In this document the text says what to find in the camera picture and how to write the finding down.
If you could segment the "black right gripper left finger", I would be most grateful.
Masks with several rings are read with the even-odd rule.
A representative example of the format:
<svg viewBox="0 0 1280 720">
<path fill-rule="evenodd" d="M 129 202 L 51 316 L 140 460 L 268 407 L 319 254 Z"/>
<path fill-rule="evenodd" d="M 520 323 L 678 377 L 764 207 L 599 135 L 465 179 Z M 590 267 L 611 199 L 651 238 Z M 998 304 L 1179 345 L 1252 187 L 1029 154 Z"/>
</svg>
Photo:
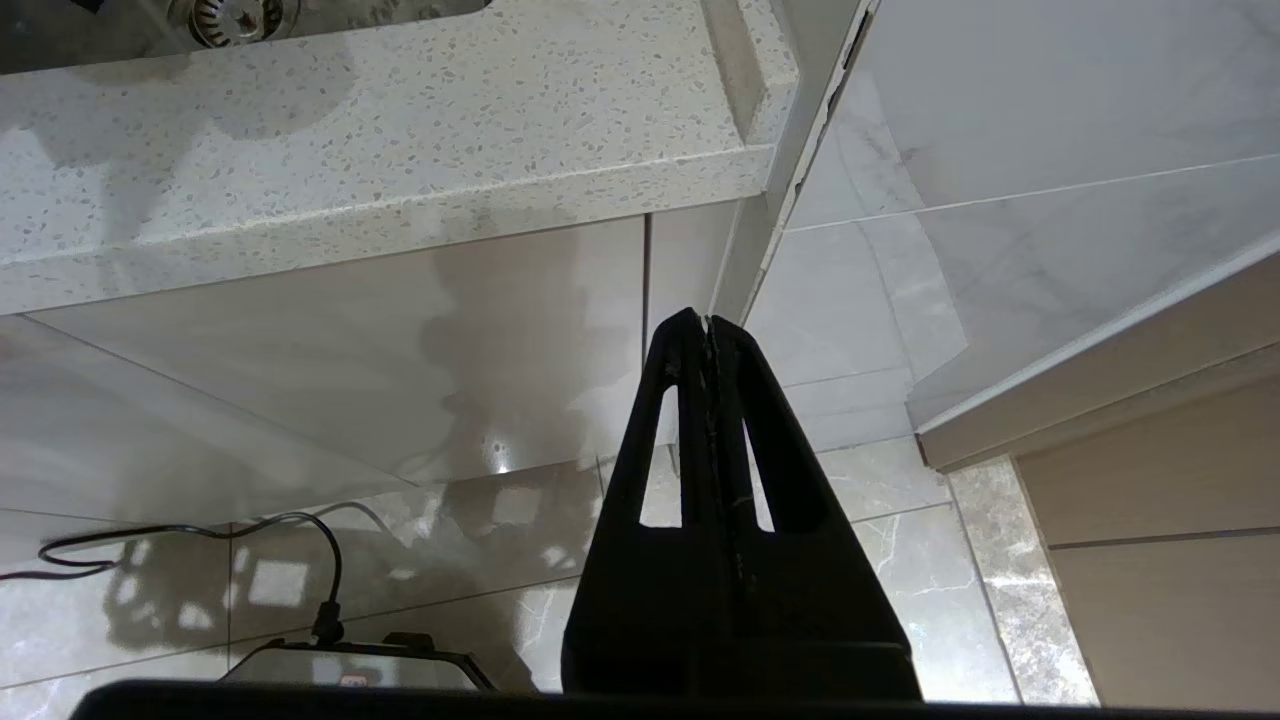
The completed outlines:
<svg viewBox="0 0 1280 720">
<path fill-rule="evenodd" d="M 643 505 L 660 410 L 677 393 L 678 527 Z M 721 397 L 716 342 L 686 307 L 652 337 L 564 632 L 568 693 L 742 698 L 732 506 L 746 495 L 742 432 Z"/>
</svg>

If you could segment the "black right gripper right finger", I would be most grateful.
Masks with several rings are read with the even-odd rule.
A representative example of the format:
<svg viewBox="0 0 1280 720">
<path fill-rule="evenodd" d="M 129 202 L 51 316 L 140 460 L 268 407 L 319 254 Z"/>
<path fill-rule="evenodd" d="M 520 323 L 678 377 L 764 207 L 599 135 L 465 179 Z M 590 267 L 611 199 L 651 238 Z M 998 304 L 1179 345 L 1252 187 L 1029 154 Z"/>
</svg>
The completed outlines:
<svg viewBox="0 0 1280 720">
<path fill-rule="evenodd" d="M 759 345 L 719 316 L 708 331 L 730 579 L 709 684 L 756 697 L 918 701 L 906 633 Z"/>
</svg>

